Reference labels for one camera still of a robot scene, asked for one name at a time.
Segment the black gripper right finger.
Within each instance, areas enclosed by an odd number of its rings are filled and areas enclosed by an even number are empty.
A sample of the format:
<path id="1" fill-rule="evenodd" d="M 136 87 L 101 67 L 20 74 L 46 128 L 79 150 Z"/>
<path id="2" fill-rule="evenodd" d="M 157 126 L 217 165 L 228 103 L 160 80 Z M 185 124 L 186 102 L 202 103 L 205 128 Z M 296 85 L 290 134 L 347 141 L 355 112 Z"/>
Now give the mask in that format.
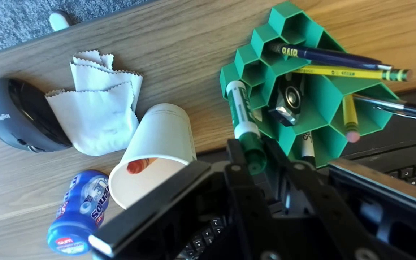
<path id="1" fill-rule="evenodd" d="M 348 196 L 375 202 L 390 219 L 416 226 L 414 184 L 348 158 L 332 160 L 329 171 Z"/>

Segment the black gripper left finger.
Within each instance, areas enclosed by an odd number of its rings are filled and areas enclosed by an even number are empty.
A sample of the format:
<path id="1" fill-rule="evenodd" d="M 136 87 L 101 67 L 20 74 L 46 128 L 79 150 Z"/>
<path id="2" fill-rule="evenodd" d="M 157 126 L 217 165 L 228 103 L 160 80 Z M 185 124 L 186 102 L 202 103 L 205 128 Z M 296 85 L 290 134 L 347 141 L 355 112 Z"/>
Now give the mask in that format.
<path id="1" fill-rule="evenodd" d="M 209 168 L 209 163 L 195 160 L 133 202 L 88 236 L 92 252 L 101 256 L 118 255 L 152 220 L 188 193 Z"/>

